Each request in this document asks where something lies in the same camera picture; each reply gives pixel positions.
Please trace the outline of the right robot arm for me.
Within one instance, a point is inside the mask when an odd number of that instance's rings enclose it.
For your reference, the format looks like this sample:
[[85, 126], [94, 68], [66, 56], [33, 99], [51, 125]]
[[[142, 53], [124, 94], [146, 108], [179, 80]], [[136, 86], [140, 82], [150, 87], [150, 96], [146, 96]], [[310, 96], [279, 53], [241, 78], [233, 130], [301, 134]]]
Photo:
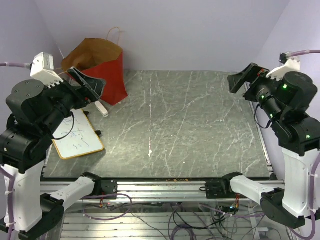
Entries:
[[272, 188], [239, 172], [223, 177], [221, 194], [240, 194], [261, 206], [270, 219], [291, 229], [316, 221], [320, 208], [315, 200], [316, 162], [320, 156], [320, 123], [307, 114], [318, 89], [297, 69], [283, 65], [268, 70], [255, 63], [227, 77], [232, 94], [245, 84], [244, 99], [255, 102], [268, 116], [285, 162], [285, 187]]

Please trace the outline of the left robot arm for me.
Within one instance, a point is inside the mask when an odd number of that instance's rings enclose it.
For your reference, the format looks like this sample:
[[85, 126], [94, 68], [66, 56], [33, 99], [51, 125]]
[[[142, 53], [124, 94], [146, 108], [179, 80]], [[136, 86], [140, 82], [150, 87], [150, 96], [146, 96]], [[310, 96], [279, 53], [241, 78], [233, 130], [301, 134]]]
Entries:
[[54, 133], [73, 110], [97, 102], [106, 81], [72, 67], [73, 86], [55, 73], [18, 83], [6, 99], [11, 110], [7, 129], [0, 136], [0, 171], [7, 197], [6, 215], [0, 229], [18, 232], [21, 240], [35, 240], [53, 229], [65, 211], [82, 198], [96, 199], [102, 180], [83, 173], [76, 181], [53, 193], [41, 193], [46, 153]]

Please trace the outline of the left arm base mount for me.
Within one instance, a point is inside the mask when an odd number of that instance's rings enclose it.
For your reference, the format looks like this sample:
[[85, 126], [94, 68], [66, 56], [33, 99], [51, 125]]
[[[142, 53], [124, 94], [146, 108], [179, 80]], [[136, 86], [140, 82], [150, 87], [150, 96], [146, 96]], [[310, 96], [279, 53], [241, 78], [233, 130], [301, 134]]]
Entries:
[[117, 193], [118, 193], [117, 182], [115, 182], [114, 180], [100, 179], [95, 182], [91, 195], [92, 196], [109, 195], [104, 197], [104, 199], [115, 200], [117, 198], [116, 196]]

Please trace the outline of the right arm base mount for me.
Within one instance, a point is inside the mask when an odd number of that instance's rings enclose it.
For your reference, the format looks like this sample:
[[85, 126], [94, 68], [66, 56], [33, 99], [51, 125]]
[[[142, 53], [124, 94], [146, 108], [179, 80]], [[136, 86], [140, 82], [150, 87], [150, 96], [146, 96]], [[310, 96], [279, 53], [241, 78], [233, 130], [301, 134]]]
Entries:
[[207, 199], [231, 199], [235, 194], [231, 191], [230, 182], [226, 179], [214, 179], [206, 181], [204, 186], [199, 188], [204, 192]]

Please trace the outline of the red paper bag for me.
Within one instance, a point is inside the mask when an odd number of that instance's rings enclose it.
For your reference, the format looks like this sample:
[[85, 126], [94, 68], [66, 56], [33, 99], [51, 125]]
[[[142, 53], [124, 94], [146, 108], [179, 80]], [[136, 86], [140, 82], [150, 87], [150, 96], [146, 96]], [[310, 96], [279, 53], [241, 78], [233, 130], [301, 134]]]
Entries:
[[123, 49], [117, 41], [108, 38], [85, 38], [72, 52], [61, 61], [66, 71], [75, 67], [89, 77], [104, 79], [106, 85], [100, 99], [109, 105], [124, 100], [128, 93], [124, 83]]

